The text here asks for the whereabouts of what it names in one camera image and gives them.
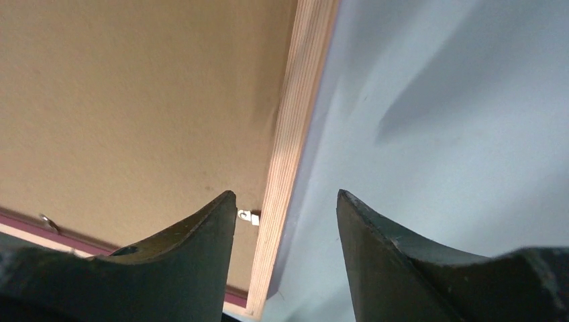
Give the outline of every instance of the light blue surface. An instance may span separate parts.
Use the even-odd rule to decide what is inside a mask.
[[[354,321],[338,189],[443,244],[569,246],[569,1],[342,1],[263,321]]]

